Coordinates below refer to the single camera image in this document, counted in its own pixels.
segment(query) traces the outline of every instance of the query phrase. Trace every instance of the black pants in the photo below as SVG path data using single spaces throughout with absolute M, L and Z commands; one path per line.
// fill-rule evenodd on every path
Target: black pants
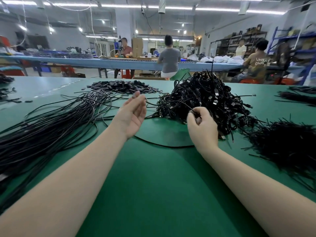
M 114 78 L 117 78 L 118 73 L 119 73 L 120 70 L 121 70 L 121 69 L 115 69 L 115 70 L 114 70 Z M 130 70 L 130 71 L 131 71 L 131 78 L 132 78 L 133 75 L 134 75 L 135 70 Z

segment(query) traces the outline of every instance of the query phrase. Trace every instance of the blue shelf rack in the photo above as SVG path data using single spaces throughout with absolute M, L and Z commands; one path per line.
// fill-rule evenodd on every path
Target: blue shelf rack
M 290 39 L 297 39 L 298 38 L 298 35 L 295 35 L 295 36 L 280 36 L 280 37 L 276 37 L 276 34 L 277 34 L 277 31 L 290 31 L 290 29 L 288 30 L 279 30 L 278 29 L 279 27 L 277 26 L 274 30 L 274 33 L 273 33 L 273 36 L 272 36 L 272 39 L 270 41 L 270 44 L 269 44 L 269 48 L 268 48 L 268 51 L 267 51 L 267 54 L 273 54 L 274 53 L 274 47 L 276 45 L 278 45 L 280 42 L 283 42 L 283 41 L 286 41 L 286 40 L 290 40 Z M 307 33 L 307 34 L 303 34 L 303 35 L 300 35 L 299 38 L 313 38 L 313 37 L 316 37 L 316 33 Z M 310 70 L 312 69 L 312 67 L 314 66 L 314 64 L 316 64 L 316 48 L 314 49 L 311 49 L 311 50 L 297 50 L 295 51 L 296 54 L 314 54 L 311 62 L 309 63 L 309 65 L 305 68 L 304 70 L 304 75 L 303 75 L 303 78 L 302 80 L 299 82 L 299 85 L 303 85 Z

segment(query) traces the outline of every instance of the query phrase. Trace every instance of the hand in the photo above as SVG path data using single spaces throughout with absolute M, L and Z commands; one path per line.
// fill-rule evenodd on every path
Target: hand
M 195 119 L 195 116 L 189 112 L 187 125 L 191 140 L 197 151 L 202 154 L 218 148 L 217 124 L 209 111 L 205 107 L 195 107 L 193 110 L 199 113 L 201 117 Z
M 140 95 L 140 92 L 136 91 L 118 110 L 110 127 L 113 127 L 115 131 L 120 132 L 125 135 L 126 139 L 129 139 L 139 131 L 146 117 L 146 112 L 145 96 Z

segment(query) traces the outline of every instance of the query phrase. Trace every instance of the worker in gray shirt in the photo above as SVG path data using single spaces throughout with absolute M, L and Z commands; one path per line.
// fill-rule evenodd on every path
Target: worker in gray shirt
M 159 54 L 157 63 L 163 63 L 161 77 L 170 78 L 178 71 L 178 62 L 181 61 L 181 53 L 173 47 L 172 36 L 166 35 L 165 45 L 167 48 Z

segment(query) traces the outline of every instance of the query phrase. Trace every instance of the person in brown shirt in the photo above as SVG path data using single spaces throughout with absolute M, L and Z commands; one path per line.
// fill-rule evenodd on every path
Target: person in brown shirt
M 267 54 L 264 52 L 268 46 L 267 40 L 261 40 L 256 44 L 256 52 L 252 53 L 243 66 L 248 68 L 248 71 L 240 73 L 232 78 L 233 83 L 239 83 L 242 79 L 255 79 L 260 84 L 264 83 L 266 66 L 269 61 Z
M 125 57 L 132 57 L 133 56 L 133 49 L 132 47 L 127 45 L 127 39 L 125 37 L 122 38 L 122 46 L 123 50 L 121 51 L 121 55 Z M 117 78 L 118 73 L 120 69 L 115 69 L 114 70 L 114 78 Z M 131 77 L 133 77 L 135 70 L 131 70 Z

